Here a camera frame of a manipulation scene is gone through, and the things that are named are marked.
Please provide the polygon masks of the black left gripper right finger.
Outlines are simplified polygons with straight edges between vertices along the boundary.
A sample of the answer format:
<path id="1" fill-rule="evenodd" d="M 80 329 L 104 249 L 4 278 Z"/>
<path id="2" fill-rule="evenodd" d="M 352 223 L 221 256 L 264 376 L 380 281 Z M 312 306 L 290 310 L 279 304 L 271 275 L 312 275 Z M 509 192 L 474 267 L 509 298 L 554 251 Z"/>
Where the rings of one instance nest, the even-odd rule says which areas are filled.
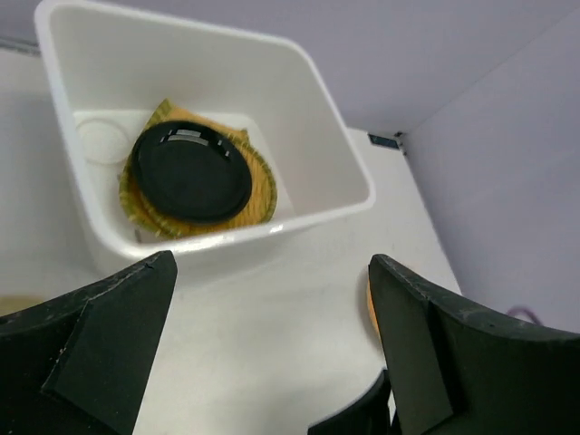
<path id="1" fill-rule="evenodd" d="M 368 267 L 386 366 L 313 434 L 576 434 L 579 337 L 491 310 L 386 255 Z"/>

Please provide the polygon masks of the black round plate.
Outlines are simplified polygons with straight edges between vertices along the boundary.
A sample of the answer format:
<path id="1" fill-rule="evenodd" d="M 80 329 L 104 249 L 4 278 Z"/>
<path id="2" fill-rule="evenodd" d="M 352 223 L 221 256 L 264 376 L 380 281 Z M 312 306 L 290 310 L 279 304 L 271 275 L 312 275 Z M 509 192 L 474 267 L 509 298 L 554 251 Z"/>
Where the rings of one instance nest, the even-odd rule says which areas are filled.
<path id="1" fill-rule="evenodd" d="M 130 154 L 138 191 L 160 214 L 191 224 L 217 224 L 250 200 L 246 159 L 224 134 L 194 121 L 145 129 Z"/>

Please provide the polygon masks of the scoop-shaped woven bamboo tray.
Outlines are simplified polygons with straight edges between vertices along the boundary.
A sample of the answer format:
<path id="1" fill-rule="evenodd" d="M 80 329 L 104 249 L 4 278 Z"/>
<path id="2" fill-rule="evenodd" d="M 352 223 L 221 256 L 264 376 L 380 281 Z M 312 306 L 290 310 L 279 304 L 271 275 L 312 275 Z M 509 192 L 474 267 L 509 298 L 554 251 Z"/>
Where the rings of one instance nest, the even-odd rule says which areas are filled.
<path id="1" fill-rule="evenodd" d="M 151 114 L 149 120 L 144 125 L 143 131 L 164 121 L 192 121 L 221 133 L 235 143 L 250 143 L 247 130 L 237 130 L 227 126 L 226 124 L 213 121 L 208 117 L 188 111 L 187 109 L 174 104 L 169 99 L 163 100 L 158 105 L 155 111 Z"/>

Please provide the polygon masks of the large round woven bamboo tray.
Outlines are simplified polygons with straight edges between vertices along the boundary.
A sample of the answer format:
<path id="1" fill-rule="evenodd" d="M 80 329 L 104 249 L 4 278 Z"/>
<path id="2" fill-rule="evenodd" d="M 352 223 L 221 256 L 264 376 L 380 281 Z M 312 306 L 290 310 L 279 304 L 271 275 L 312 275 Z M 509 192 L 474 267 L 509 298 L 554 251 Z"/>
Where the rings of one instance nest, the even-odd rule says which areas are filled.
<path id="1" fill-rule="evenodd" d="M 121 173 L 119 186 L 119 200 L 127 218 L 132 223 L 146 228 L 155 236 L 166 239 L 203 236 L 268 222 L 274 215 L 277 203 L 273 172 L 251 142 L 246 144 L 233 141 L 233 143 L 246 159 L 253 182 L 250 200 L 234 217 L 221 223 L 202 225 L 187 223 L 160 214 L 139 193 L 131 171 L 130 155 Z"/>

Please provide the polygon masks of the tan panda oval plate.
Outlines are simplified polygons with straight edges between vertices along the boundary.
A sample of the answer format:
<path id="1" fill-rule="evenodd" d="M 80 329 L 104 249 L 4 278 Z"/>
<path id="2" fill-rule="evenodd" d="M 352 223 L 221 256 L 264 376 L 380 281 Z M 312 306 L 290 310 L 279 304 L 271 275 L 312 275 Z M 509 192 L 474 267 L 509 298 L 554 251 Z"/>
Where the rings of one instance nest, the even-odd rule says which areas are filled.
<path id="1" fill-rule="evenodd" d="M 42 304 L 45 299 L 37 295 L 1 295 L 0 316 L 10 315 Z"/>

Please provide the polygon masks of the small orange woven plate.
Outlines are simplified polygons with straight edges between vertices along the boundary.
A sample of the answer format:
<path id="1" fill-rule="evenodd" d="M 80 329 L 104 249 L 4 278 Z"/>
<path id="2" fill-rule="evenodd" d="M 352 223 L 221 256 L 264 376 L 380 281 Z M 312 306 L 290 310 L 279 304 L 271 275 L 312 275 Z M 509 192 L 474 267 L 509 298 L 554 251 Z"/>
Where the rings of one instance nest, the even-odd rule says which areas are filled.
<path id="1" fill-rule="evenodd" d="M 373 301 L 372 301 L 372 292 L 371 292 L 370 280 L 367 280 L 367 285 L 366 285 L 366 306 L 367 306 L 367 311 L 368 311 L 368 315 L 369 315 L 369 319 L 370 319 L 372 328 L 375 331 L 375 334 L 377 335 L 377 337 L 381 338 L 380 328 L 379 328 L 379 325 L 377 323 L 376 313 L 375 313 Z"/>

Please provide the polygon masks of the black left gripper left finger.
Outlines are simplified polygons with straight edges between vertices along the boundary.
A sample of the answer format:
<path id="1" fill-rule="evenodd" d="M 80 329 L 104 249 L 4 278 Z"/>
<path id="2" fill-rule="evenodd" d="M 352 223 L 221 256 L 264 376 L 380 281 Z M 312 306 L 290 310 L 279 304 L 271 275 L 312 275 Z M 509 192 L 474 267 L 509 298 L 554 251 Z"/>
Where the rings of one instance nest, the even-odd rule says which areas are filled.
<path id="1" fill-rule="evenodd" d="M 133 433 L 177 274 L 160 251 L 2 316 L 2 433 Z"/>

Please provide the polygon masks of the white plastic bin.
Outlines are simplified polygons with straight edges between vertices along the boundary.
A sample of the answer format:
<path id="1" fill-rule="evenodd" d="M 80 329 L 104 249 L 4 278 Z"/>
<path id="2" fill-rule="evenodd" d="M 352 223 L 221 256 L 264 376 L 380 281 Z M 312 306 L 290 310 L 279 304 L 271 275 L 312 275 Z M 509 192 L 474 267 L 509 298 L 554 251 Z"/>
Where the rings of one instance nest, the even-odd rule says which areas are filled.
<path id="1" fill-rule="evenodd" d="M 170 250 L 181 272 L 253 263 L 311 227 L 363 212 L 375 187 L 312 58 L 281 37 L 90 1 L 43 1 L 34 25 L 72 191 L 105 275 Z M 164 101 L 248 131 L 279 202 L 264 225 L 163 241 L 135 237 L 118 176 Z"/>

